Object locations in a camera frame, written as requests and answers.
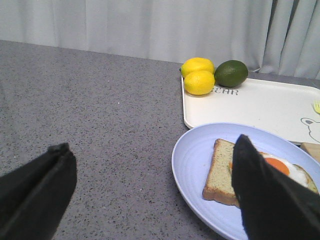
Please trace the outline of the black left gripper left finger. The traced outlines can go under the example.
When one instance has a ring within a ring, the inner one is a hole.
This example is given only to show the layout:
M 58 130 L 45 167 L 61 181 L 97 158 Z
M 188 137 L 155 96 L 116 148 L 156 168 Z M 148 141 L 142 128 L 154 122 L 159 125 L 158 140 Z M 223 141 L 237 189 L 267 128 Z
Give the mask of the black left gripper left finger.
M 0 238 L 50 240 L 77 184 L 77 161 L 67 143 L 0 178 Z

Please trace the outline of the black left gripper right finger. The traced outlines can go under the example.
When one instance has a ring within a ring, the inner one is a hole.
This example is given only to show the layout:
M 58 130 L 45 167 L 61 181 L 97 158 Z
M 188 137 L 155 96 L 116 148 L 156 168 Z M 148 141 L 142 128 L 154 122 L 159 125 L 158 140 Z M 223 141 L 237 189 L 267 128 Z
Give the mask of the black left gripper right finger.
M 231 185 L 250 240 L 318 240 L 320 196 L 275 169 L 246 135 L 233 148 Z

